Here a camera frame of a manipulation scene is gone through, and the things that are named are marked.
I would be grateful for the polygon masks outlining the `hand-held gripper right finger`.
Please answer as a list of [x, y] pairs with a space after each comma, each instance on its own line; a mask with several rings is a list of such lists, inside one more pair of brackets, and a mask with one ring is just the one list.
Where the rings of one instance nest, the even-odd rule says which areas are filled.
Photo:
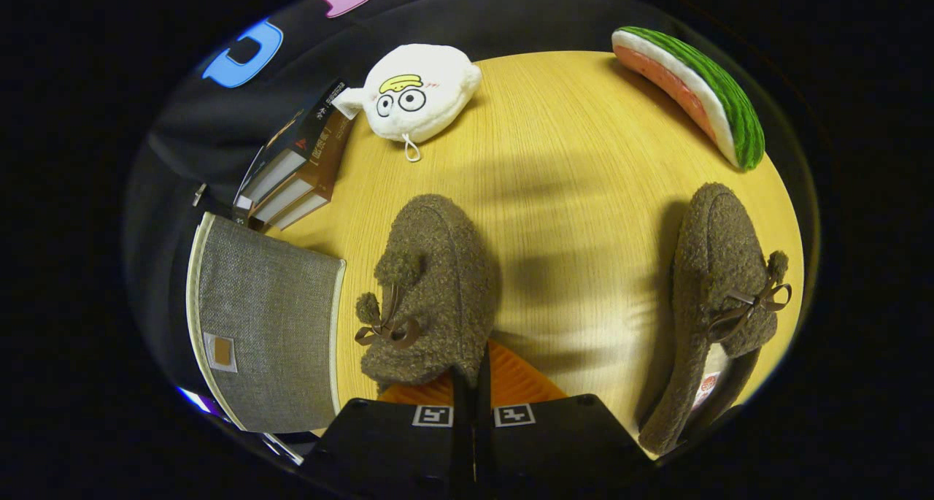
[[489, 341], [478, 388], [476, 472], [490, 499], [624, 499], [650, 459], [592, 393], [567, 396]]

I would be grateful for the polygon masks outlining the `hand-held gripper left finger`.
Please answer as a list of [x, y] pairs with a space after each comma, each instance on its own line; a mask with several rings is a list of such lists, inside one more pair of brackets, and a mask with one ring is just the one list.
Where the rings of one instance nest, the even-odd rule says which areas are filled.
[[471, 392], [454, 378], [452, 406], [346, 403], [304, 458], [303, 475], [337, 499], [474, 497]]

